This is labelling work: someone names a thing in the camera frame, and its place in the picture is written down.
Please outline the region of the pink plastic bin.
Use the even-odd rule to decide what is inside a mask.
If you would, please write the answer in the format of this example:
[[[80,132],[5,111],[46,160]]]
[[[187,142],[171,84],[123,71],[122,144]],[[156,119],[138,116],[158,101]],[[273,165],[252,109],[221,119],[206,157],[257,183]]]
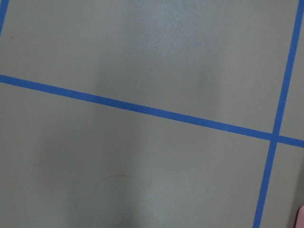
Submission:
[[[302,206],[298,211],[295,228],[304,228],[304,206]]]

